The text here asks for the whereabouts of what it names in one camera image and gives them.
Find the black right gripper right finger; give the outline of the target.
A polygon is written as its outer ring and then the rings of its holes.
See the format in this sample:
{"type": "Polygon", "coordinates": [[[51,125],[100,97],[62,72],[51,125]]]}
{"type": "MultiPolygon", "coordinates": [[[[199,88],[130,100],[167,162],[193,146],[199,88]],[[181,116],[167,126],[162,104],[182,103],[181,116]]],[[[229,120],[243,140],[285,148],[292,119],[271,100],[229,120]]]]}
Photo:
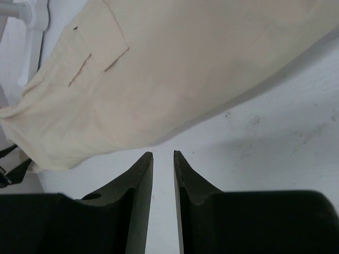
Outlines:
{"type": "Polygon", "coordinates": [[[174,152],[180,253],[338,253],[338,215],[313,190],[223,192],[174,152]]]}

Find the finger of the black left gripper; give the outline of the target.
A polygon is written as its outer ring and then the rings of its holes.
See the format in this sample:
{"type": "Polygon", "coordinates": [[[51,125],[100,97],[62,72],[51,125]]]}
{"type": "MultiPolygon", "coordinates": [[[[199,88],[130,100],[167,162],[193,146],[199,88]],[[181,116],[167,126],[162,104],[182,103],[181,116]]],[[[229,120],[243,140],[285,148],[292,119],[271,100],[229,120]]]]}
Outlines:
{"type": "Polygon", "coordinates": [[[0,158],[7,156],[9,153],[11,153],[16,148],[17,148],[17,145],[12,145],[12,146],[10,146],[6,149],[1,150],[0,151],[0,158]]]}
{"type": "Polygon", "coordinates": [[[26,161],[15,167],[13,170],[11,170],[8,174],[6,174],[5,183],[7,185],[20,184],[23,181],[31,162],[31,159],[27,159],[26,161]]]}

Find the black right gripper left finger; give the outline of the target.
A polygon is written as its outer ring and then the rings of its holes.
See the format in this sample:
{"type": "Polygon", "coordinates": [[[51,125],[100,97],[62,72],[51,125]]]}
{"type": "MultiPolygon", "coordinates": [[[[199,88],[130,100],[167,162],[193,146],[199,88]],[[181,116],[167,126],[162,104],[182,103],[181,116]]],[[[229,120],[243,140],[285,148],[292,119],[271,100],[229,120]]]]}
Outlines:
{"type": "Polygon", "coordinates": [[[153,154],[81,199],[1,196],[1,253],[144,253],[153,154]]]}

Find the beige cargo trousers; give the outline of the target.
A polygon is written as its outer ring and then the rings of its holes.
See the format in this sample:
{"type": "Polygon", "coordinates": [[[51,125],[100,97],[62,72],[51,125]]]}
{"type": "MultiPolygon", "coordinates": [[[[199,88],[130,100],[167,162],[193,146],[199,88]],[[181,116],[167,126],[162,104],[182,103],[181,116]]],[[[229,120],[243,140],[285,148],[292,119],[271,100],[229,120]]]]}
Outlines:
{"type": "Polygon", "coordinates": [[[88,1],[1,125],[46,170],[147,147],[337,25],[338,1],[88,1]]]}

